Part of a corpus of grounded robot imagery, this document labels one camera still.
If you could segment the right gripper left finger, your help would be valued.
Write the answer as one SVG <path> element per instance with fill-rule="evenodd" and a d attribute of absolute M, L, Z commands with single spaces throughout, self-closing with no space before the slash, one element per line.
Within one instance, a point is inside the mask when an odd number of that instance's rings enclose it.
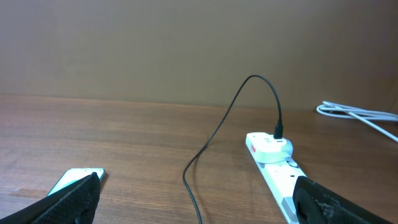
<path fill-rule="evenodd" d="M 2 218 L 1 224 L 92 224 L 100 192 L 100 179 L 92 173 Z"/>

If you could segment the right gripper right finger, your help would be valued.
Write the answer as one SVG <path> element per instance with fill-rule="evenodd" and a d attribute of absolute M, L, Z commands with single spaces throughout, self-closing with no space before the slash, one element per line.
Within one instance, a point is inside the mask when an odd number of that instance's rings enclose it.
<path fill-rule="evenodd" d="M 296 181 L 293 202 L 300 224 L 392 224 L 305 176 Z"/>

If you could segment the turquoise screen smartphone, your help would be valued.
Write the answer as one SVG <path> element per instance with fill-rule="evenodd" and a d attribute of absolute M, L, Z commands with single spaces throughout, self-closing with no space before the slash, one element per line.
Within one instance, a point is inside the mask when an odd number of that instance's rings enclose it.
<path fill-rule="evenodd" d="M 54 194 L 55 192 L 58 192 L 59 190 L 65 188 L 66 186 L 88 176 L 91 175 L 92 173 L 96 173 L 100 181 L 102 181 L 103 177 L 106 174 L 106 171 L 104 168 L 73 168 L 67 170 L 61 178 L 58 180 L 58 182 L 53 186 L 53 188 L 50 190 L 50 192 L 47 194 L 47 196 Z"/>

